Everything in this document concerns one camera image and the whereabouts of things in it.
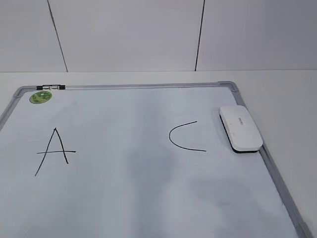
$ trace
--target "white tiled wall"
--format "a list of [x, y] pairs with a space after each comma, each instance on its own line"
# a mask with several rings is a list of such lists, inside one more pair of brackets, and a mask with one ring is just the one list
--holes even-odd
[[0, 72], [65, 71], [46, 0], [1, 0]]
[[54, 0], [69, 71], [191, 71], [203, 0]]
[[[195, 70], [204, 0], [50, 0], [68, 71]], [[205, 0], [197, 70], [317, 69], [316, 0]], [[0, 72], [66, 71], [47, 0], [0, 3]]]
[[206, 0], [197, 70], [316, 68], [316, 0]]

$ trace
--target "curved line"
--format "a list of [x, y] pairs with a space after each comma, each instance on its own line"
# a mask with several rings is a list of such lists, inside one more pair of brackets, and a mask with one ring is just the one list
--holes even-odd
[[172, 141], [172, 139], [170, 138], [170, 135], [171, 135], [172, 131], [174, 131], [176, 128], [179, 128], [179, 127], [184, 126], [184, 125], [193, 124], [193, 123], [196, 123], [196, 122], [197, 122], [197, 121], [193, 121], [193, 122], [190, 122], [190, 123], [186, 123], [186, 124], [182, 124], [182, 125], [179, 125], [179, 126], [177, 126], [177, 127], [174, 127], [174, 128], [169, 132], [169, 135], [168, 135], [168, 138], [169, 138], [170, 142], [172, 142], [172, 143], [173, 143], [174, 145], [176, 145], [177, 147], [182, 148], [182, 149], [185, 149], [185, 150], [195, 150], [195, 151], [204, 151], [204, 152], [206, 152], [206, 150], [197, 150], [197, 149], [190, 149], [190, 148], [182, 147], [182, 146], [177, 145], [176, 143], [174, 143], [174, 142]]

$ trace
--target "white eraser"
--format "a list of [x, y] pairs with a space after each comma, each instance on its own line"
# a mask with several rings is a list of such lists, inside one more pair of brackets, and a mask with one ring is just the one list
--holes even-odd
[[236, 152], [258, 151], [263, 145], [257, 125], [245, 107], [221, 107], [220, 117], [231, 146]]

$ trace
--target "black marker writing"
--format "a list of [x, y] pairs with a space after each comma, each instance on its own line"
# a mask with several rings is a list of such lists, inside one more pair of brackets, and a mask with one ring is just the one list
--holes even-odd
[[169, 135], [168, 135], [168, 138], [169, 138], [170, 142], [172, 142], [172, 143], [173, 143], [174, 145], [176, 145], [177, 147], [182, 148], [182, 149], [185, 149], [185, 150], [195, 150], [195, 151], [204, 151], [204, 152], [206, 152], [206, 150], [198, 150], [198, 149], [190, 149], [190, 148], [182, 147], [182, 146], [177, 145], [176, 143], [174, 143], [174, 141], [172, 141], [172, 139], [170, 138], [170, 135], [171, 135], [172, 131], [174, 131], [176, 128], [179, 128], [179, 127], [185, 126], [185, 125], [189, 125], [189, 124], [193, 124], [193, 123], [196, 123], [196, 122], [197, 122], [197, 121], [193, 121], [193, 122], [190, 122], [190, 123], [182, 124], [182, 125], [179, 125], [179, 126], [174, 127], [172, 130], [170, 130]]
[[[58, 135], [58, 138], [59, 138], [59, 141], [60, 141], [60, 145], [61, 145], [62, 150], [61, 150], [61, 151], [48, 151], [48, 150], [49, 150], [50, 143], [51, 143], [51, 141], [52, 141], [52, 138], [53, 138], [53, 135], [54, 135], [55, 132], [56, 132], [57, 135]], [[66, 157], [66, 152], [75, 153], [76, 151], [70, 151], [70, 150], [65, 150], [65, 149], [64, 149], [63, 142], [62, 142], [62, 140], [61, 140], [61, 137], [60, 137], [60, 135], [59, 135], [59, 132], [57, 131], [57, 129], [56, 129], [56, 127], [55, 127], [54, 130], [53, 130], [53, 133], [52, 133], [52, 135], [51, 135], [51, 137], [50, 137], [49, 143], [48, 143], [48, 145], [47, 145], [47, 147], [46, 147], [46, 151], [45, 151], [45, 152], [39, 152], [39, 153], [37, 153], [37, 154], [44, 154], [44, 156], [43, 156], [43, 159], [42, 159], [42, 161], [41, 161], [41, 163], [40, 163], [40, 166], [39, 166], [38, 170], [37, 170], [36, 173], [35, 173], [35, 176], [38, 174], [38, 172], [39, 172], [39, 170], [40, 170], [40, 168], [41, 168], [41, 166], [42, 166], [42, 164], [43, 164], [43, 162], [44, 162], [44, 159], [45, 159], [45, 157], [46, 157], [46, 154], [47, 154], [47, 153], [57, 153], [57, 152], [63, 152], [65, 161], [66, 161], [66, 163], [68, 164], [68, 160], [67, 160], [67, 157]]]

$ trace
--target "whiteboard frame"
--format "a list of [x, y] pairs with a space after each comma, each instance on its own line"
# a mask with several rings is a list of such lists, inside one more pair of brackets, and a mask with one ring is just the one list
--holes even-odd
[[[231, 81], [215, 83], [180, 83], [180, 84], [131, 84], [131, 85], [90, 85], [90, 86], [66, 86], [64, 90], [115, 90], [115, 89], [146, 89], [146, 88], [190, 88], [190, 87], [227, 87], [230, 89], [237, 105], [246, 107], [237, 85]], [[22, 86], [13, 94], [11, 101], [0, 117], [0, 132], [9, 119], [20, 98], [26, 92], [38, 91], [37, 86]], [[279, 196], [289, 214], [299, 238], [314, 238], [307, 224], [304, 222], [295, 202], [269, 153], [265, 142], [260, 148], [260, 155], [274, 182]]]

